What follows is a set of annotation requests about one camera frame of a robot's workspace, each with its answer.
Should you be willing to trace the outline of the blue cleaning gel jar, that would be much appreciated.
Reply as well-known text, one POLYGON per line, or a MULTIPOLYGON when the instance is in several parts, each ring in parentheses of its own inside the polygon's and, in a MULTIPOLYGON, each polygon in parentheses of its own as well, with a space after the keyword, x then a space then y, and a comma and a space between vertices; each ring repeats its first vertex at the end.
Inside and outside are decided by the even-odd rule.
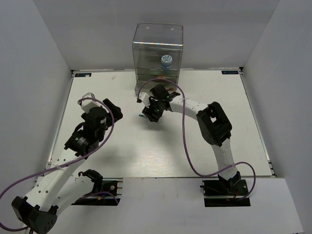
POLYGON ((173 64, 173 57, 170 55, 163 55, 160 61, 163 69, 170 69, 173 64))

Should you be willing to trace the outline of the clear acrylic organizer lid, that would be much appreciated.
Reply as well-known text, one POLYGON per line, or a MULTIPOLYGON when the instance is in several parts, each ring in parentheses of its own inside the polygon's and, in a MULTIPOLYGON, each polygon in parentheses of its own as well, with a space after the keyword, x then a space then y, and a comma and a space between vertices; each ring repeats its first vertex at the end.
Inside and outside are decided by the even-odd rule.
POLYGON ((172 23, 141 22, 136 26, 133 38, 133 57, 143 46, 181 48, 183 50, 183 26, 172 23))

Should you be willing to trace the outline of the green highlighter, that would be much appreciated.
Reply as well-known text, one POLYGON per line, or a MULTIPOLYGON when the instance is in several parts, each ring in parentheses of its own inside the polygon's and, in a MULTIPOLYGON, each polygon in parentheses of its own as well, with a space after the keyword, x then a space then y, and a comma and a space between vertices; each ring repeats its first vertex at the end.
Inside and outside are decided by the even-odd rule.
POLYGON ((164 71, 164 70, 159 70, 159 71, 152 71, 152 75, 155 76, 167 76, 168 71, 164 71))

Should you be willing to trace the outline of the clear drawer organizer box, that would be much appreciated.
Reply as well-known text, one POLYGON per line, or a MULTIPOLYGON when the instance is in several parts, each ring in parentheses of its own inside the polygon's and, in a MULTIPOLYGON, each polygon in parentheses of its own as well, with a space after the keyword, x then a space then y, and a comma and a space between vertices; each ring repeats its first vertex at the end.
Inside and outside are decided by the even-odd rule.
POLYGON ((161 83, 165 86, 166 90, 168 88, 174 88, 173 90, 167 91, 175 91, 176 87, 165 80, 169 80, 175 84, 178 83, 180 68, 181 68, 181 60, 182 60, 183 51, 181 48, 161 48, 159 46, 143 46, 140 48, 138 54, 135 57, 135 73, 136 73, 136 87, 135 92, 138 92, 139 88, 141 88, 144 83, 155 79, 145 85, 142 90, 149 90, 152 87, 156 86, 158 83, 161 83), (163 69, 161 67, 161 57, 163 55, 170 55, 173 57, 173 64, 170 69, 163 69), (168 71, 167 77, 170 79, 160 79, 157 76, 152 75, 152 71, 168 71))

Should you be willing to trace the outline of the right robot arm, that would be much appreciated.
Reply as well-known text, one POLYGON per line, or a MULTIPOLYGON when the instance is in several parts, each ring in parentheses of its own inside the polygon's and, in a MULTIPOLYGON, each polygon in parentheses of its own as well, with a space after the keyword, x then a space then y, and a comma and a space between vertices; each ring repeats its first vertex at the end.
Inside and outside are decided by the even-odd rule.
POLYGON ((225 194, 230 195, 237 190, 241 175, 231 150, 232 125, 218 102, 199 103, 186 98, 183 91, 169 93, 162 84, 158 84, 148 93, 138 91, 137 102, 144 104, 142 113, 150 122, 158 122, 165 111, 182 114, 182 141, 193 172, 201 178, 217 175, 221 180, 221 191, 225 194), (218 166, 217 172, 203 175, 193 166, 186 145, 185 117, 197 121, 203 139, 213 149, 218 166))

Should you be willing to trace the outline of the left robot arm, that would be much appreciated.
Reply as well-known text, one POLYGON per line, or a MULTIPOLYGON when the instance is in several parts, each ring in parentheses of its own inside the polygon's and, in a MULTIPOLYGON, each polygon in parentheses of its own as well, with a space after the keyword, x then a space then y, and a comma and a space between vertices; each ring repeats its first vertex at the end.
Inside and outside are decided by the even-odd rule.
POLYGON ((71 204, 84 195, 100 194, 103 189, 103 177, 95 170, 80 172, 70 185, 67 181, 73 176, 92 152, 98 150, 106 138, 106 130, 122 119, 121 108, 109 99, 97 102, 91 96, 83 97, 79 102, 84 120, 64 144, 52 172, 45 174, 25 196, 17 196, 12 201, 17 218, 37 234, 46 234, 55 225, 58 216, 71 204))

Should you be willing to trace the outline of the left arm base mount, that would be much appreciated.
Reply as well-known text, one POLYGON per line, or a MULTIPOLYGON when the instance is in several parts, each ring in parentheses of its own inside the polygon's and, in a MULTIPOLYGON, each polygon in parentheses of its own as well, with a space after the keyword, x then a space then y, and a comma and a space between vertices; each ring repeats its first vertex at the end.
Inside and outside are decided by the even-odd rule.
POLYGON ((92 192, 79 198, 75 206, 117 206, 121 200, 123 189, 122 178, 103 179, 102 190, 92 192))

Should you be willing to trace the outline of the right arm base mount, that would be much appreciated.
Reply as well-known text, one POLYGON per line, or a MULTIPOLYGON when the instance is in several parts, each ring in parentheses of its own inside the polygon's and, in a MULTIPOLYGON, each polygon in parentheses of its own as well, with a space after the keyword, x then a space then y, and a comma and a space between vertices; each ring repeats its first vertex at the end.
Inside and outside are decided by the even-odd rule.
POLYGON ((250 207, 247 196, 248 187, 246 180, 242 179, 230 191, 219 180, 203 180, 200 185, 204 196, 205 207, 250 207))

